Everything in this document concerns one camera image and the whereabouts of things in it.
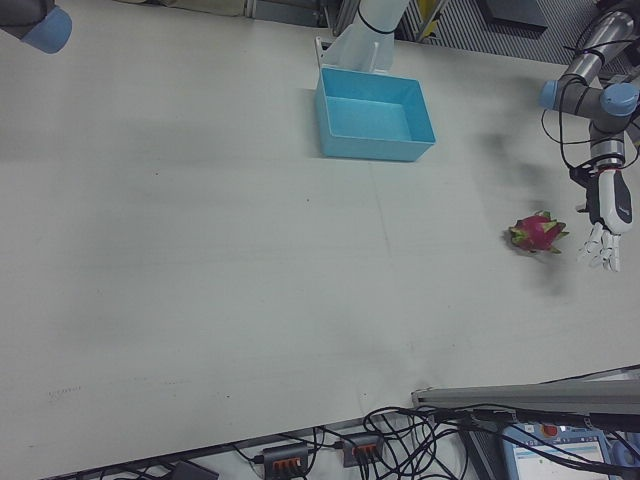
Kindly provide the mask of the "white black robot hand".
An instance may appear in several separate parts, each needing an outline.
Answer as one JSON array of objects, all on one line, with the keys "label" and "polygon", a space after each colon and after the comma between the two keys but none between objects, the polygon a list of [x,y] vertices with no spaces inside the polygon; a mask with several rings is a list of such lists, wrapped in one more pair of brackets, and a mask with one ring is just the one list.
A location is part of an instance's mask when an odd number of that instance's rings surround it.
[{"label": "white black robot hand", "polygon": [[580,257],[589,257],[592,267],[619,272],[620,240],[633,226],[632,197],[620,169],[606,169],[589,179],[585,208],[592,228]]}]

